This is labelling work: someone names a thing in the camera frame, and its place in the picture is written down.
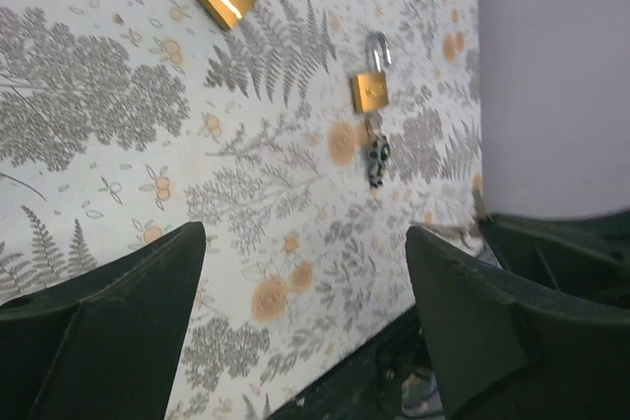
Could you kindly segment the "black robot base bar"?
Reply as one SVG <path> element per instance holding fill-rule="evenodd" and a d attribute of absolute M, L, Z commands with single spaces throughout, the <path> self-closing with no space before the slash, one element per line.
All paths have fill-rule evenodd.
<path fill-rule="evenodd" d="M 427 409 L 405 414 L 404 383 L 429 386 L 430 361 L 415 308 L 385 326 L 284 406 L 271 419 L 442 419 L 437 395 Z"/>

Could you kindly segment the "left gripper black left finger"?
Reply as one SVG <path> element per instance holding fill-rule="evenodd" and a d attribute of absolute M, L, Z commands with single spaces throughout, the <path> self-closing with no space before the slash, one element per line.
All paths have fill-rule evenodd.
<path fill-rule="evenodd" d="M 3 304 L 2 418 L 163 418 L 204 258 L 204 226 L 188 222 Z"/>

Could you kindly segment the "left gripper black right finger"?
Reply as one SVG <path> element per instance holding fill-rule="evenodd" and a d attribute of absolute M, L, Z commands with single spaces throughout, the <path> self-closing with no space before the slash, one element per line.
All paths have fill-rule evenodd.
<path fill-rule="evenodd" d="M 483 262 L 421 227 L 406 256 L 449 419 L 625 419 L 629 308 Z"/>

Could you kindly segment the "panda figure keychain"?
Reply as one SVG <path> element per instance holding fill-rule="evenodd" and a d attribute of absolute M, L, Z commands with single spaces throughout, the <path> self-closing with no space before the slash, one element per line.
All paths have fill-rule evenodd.
<path fill-rule="evenodd" d="M 371 188 L 383 186 L 383 179 L 387 170 L 387 162 L 391 155 L 391 148 L 385 135 L 376 135 L 370 139 L 367 147 L 367 177 Z"/>

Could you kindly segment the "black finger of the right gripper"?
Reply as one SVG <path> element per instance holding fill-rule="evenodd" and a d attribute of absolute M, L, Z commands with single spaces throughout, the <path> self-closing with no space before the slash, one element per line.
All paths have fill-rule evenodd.
<path fill-rule="evenodd" d="M 629 308 L 629 212 L 550 220 L 494 213 L 479 221 L 499 266 L 547 288 Z"/>

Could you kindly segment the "small brass padlock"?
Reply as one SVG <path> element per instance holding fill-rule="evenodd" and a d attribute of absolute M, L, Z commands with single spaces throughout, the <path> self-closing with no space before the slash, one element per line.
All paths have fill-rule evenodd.
<path fill-rule="evenodd" d="M 376 112 L 389 104 L 385 69 L 392 66 L 391 50 L 384 33 L 371 33 L 366 45 L 373 60 L 373 69 L 356 75 L 350 82 L 354 109 L 361 114 Z"/>

